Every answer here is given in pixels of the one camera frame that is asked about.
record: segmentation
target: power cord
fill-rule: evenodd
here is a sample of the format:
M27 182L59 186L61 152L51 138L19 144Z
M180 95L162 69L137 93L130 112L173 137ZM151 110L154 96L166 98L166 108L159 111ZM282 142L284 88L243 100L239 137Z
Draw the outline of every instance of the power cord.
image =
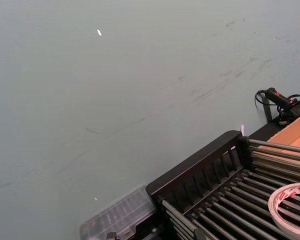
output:
M265 103L262 99L260 100L258 96L261 96L262 94L264 94L265 97L273 103ZM254 103L257 101L265 106L277 106L276 110L279 113L279 123L289 124L289 121L293 121L300 115L300 112L298 112L300 109L297 111L292 110L294 106L300 103L300 100L297 98L300 98L300 94L293 94L287 98L281 95L275 88L271 87L267 90L262 89L257 91L254 95Z
M266 94L267 93L267 90L259 90L256 92L256 94L254 95L254 102L258 102L262 105L266 105L266 106L277 106L277 104L271 104L271 103L264 103L263 101L261 101L258 96L261 95L261 94Z

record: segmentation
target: plastic container lid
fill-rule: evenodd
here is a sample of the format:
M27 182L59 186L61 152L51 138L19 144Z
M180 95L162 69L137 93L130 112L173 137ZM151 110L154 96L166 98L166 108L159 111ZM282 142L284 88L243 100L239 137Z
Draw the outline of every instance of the plastic container lid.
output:
M154 212L146 185L142 185L81 223L79 238L105 240L109 232L116 232L120 240L127 240L136 233L136 226Z

